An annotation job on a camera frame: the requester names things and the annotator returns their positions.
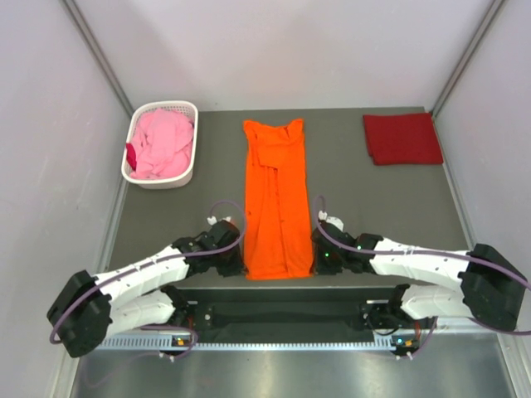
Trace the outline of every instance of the basket of clothes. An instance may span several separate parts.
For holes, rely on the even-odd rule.
[[[197,142],[197,108],[162,101],[134,112],[127,134],[122,175],[142,188],[168,189],[190,182]]]

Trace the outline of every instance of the basket rim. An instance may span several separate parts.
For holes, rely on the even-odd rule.
[[[133,137],[132,135],[131,135],[131,137],[129,135],[131,134],[133,127],[136,126],[136,121],[137,121],[137,119],[139,117],[139,114],[142,114],[143,112],[145,112],[147,110],[159,108],[161,106],[168,106],[168,105],[188,105],[195,112],[195,120],[194,120],[194,123],[193,123],[192,156],[190,157],[190,164],[188,164],[187,169],[183,173],[179,174],[176,177],[161,178],[161,179],[158,179],[158,180],[139,180],[137,178],[130,177],[129,174],[125,171],[125,164],[127,163],[127,149],[124,146],[124,155],[122,157],[122,167],[121,167],[122,176],[125,178],[125,180],[127,180],[128,182],[130,182],[132,184],[136,184],[136,185],[158,185],[158,184],[167,184],[167,183],[171,183],[171,182],[177,182],[178,180],[180,180],[183,177],[185,177],[186,175],[188,175],[193,169],[193,164],[195,163],[195,157],[196,157],[197,121],[198,121],[199,111],[197,110],[197,106],[192,104],[191,102],[183,101],[183,100],[166,100],[166,101],[149,102],[147,104],[144,104],[144,105],[140,106],[139,108],[137,108],[134,111],[133,115],[131,116],[131,122],[129,123],[128,137],[125,140],[125,143],[129,143],[130,139]]]

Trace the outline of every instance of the metal floor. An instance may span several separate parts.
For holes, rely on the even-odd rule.
[[[363,114],[400,114],[423,109],[302,109],[204,112],[199,115],[197,157],[184,188],[147,191],[129,186],[110,268],[159,251],[178,237],[207,229],[213,202],[243,204],[246,138],[242,123],[282,125],[304,119],[309,199],[324,194],[327,211],[351,235],[372,232],[436,249],[466,247],[451,191],[441,166],[374,166],[367,154]],[[235,216],[229,207],[219,216]],[[390,286],[404,279],[344,273],[276,281],[195,275],[178,285],[197,288]],[[127,352],[94,352],[81,362],[93,381]],[[500,398],[514,396],[499,344],[492,335],[437,335],[413,362],[359,352],[195,352],[179,363],[139,359],[98,389],[76,379],[74,397],[146,396],[304,398],[334,396]]]

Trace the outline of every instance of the red cloth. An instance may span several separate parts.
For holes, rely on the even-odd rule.
[[[136,152],[134,151],[134,146],[131,143],[125,144],[125,149],[127,150],[127,154],[125,155],[125,159],[127,160],[127,163],[131,166],[133,170],[136,170]]]
[[[442,153],[431,115],[365,114],[365,138],[374,164],[442,164]]]

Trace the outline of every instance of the orange shirt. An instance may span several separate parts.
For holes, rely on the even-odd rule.
[[[248,279],[310,276],[313,253],[306,191],[303,120],[271,127],[247,120]]]

